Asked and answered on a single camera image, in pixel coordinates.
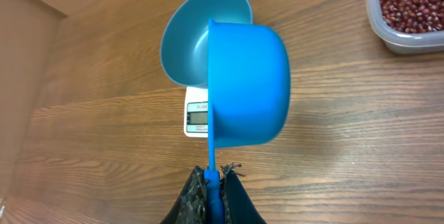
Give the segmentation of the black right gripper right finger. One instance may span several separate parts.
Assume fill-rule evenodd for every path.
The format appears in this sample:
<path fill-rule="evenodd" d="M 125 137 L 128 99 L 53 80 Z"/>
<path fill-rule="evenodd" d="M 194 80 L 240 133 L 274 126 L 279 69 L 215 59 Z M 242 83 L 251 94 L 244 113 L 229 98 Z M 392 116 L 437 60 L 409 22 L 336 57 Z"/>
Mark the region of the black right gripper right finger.
<path fill-rule="evenodd" d="M 221 167 L 221 198 L 225 224 L 266 224 L 239 179 L 243 174 L 235 171 L 240 167 L 241 164 L 233 163 Z"/>

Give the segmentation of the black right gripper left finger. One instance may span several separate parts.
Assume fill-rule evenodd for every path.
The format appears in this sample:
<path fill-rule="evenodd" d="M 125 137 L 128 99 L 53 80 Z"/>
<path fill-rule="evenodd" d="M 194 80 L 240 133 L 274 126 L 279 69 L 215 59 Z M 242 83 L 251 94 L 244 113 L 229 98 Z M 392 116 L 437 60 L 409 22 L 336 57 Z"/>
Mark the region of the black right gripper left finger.
<path fill-rule="evenodd" d="M 206 224 L 207 183 L 204 170 L 195 166 L 180 195 L 161 224 Z"/>

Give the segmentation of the blue plastic measuring scoop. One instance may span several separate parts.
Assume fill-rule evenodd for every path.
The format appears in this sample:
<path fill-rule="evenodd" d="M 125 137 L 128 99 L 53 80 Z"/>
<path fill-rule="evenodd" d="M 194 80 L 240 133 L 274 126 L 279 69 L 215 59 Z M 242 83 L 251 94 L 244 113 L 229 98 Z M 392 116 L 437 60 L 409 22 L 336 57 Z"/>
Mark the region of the blue plastic measuring scoop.
<path fill-rule="evenodd" d="M 265 144 L 281 131 L 291 93 L 289 58 L 268 26 L 208 22 L 208 157 L 204 172 L 211 223 L 224 221 L 218 148 Z"/>

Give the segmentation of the red adzuki beans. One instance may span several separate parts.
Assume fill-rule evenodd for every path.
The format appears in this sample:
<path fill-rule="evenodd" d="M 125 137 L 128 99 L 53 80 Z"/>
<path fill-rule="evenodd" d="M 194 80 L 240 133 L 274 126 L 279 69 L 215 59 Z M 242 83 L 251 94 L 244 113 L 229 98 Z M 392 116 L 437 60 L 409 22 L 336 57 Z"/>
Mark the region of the red adzuki beans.
<path fill-rule="evenodd" d="M 386 25 L 401 33 L 443 30 L 443 0 L 379 0 Z"/>

